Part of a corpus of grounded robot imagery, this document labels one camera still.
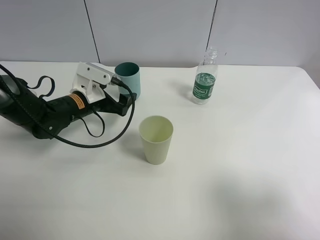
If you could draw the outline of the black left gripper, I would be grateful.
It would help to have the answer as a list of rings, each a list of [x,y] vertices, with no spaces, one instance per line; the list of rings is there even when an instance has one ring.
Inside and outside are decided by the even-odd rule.
[[[94,112],[115,113],[123,117],[137,99],[136,93],[120,93],[118,102],[107,93],[104,93],[104,96],[105,98],[102,100],[89,103],[83,93],[74,91],[69,95],[47,101],[48,115],[58,120],[74,120],[78,117],[86,117]]]

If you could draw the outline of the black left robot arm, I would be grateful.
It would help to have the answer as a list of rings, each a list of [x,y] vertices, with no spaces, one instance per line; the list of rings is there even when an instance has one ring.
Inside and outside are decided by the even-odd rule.
[[[76,90],[69,95],[46,101],[36,96],[26,81],[10,75],[0,77],[0,115],[30,132],[37,139],[58,139],[71,123],[89,115],[111,113],[125,116],[135,110],[136,93],[120,94],[115,101],[109,94],[94,103]]]

